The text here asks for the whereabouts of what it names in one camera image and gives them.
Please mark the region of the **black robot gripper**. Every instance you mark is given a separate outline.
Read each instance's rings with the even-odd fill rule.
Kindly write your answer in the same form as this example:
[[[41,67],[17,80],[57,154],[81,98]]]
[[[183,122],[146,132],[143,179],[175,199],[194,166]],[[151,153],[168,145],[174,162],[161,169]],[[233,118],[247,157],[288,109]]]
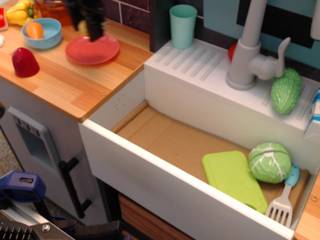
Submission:
[[[90,41],[94,42],[104,35],[105,9],[101,0],[65,0],[64,3],[76,31],[81,20],[91,18],[86,20]]]

